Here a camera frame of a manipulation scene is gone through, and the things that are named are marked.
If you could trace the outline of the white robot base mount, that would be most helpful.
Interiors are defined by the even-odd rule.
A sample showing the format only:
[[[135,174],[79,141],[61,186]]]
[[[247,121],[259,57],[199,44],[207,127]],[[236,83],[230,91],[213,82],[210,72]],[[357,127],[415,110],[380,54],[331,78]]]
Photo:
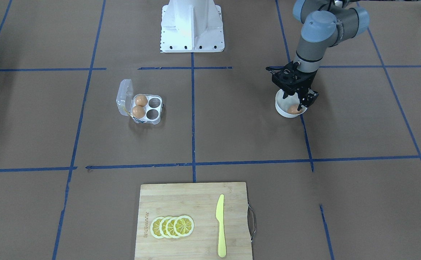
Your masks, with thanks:
[[[213,0],[170,0],[161,15],[162,53],[224,51],[222,9]]]

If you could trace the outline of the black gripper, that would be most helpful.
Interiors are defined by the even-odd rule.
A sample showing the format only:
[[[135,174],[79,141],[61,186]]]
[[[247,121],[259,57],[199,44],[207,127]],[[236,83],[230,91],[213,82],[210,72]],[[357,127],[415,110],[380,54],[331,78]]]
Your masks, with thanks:
[[[281,68],[266,67],[266,70],[272,74],[272,82],[283,90],[283,99],[297,93],[299,100],[298,111],[308,108],[319,97],[319,93],[311,88],[317,71],[309,73],[300,71],[298,69],[300,64],[299,61],[291,61]]]

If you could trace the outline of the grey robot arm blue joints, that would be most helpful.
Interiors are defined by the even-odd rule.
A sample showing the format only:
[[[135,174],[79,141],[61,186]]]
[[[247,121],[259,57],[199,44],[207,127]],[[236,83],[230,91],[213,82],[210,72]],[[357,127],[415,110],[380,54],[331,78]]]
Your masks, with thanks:
[[[293,62],[298,70],[313,73],[319,69],[327,48],[365,32],[370,16],[363,7],[347,7],[349,0],[297,0],[293,16],[302,23],[301,36]]]

